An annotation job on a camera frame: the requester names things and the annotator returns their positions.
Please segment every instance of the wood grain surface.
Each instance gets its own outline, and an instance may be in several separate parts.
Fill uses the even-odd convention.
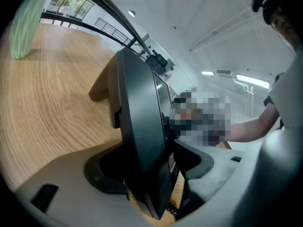
[[[11,190],[63,154],[121,138],[110,126],[107,100],[88,92],[114,52],[98,37],[62,26],[39,24],[31,53],[14,60],[9,32],[0,43],[0,164]],[[180,203],[179,176],[172,202]],[[135,200],[131,205],[141,213]],[[165,212],[154,226],[169,226]]]

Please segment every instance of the black cable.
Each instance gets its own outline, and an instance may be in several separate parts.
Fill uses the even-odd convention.
[[[175,217],[178,215],[178,209],[177,209],[177,207],[175,207],[171,202],[168,203],[168,205],[166,207],[166,210],[168,212],[170,212]]]

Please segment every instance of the pixelated blur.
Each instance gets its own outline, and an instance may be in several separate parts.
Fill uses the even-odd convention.
[[[194,88],[175,98],[169,119],[181,141],[192,146],[216,146],[230,130],[230,114],[228,97]]]

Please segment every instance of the ceiling light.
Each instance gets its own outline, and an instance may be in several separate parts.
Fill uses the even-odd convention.
[[[259,79],[250,78],[250,77],[246,77],[246,76],[241,76],[241,75],[237,75],[237,79],[240,81],[250,82],[250,83],[256,84],[260,87],[265,87],[266,89],[269,89],[269,83],[266,81],[262,81]]]
[[[128,13],[129,13],[132,17],[135,17],[135,16],[136,16],[135,11],[133,11],[133,10],[129,10]]]
[[[208,75],[208,76],[213,76],[214,73],[212,71],[202,71],[201,72],[203,75]]]

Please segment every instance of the ceiling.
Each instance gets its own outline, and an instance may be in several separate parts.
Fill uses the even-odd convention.
[[[231,79],[201,75],[202,70],[217,69],[272,83],[294,58],[261,12],[252,12],[251,0],[112,1],[165,48],[194,86],[207,82],[237,91]],[[266,89],[254,89],[260,98],[267,94]]]

